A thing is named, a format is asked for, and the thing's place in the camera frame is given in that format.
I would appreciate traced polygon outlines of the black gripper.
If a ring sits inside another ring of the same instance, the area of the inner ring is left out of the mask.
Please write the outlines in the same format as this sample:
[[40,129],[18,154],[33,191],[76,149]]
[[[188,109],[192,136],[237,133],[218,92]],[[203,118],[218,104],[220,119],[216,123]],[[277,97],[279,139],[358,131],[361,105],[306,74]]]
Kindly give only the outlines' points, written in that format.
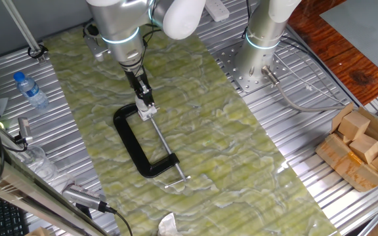
[[154,105],[154,98],[152,96],[152,89],[148,84],[148,79],[144,68],[139,68],[136,71],[125,71],[126,77],[130,82],[130,86],[135,91],[135,96],[138,101],[144,100],[147,106]]

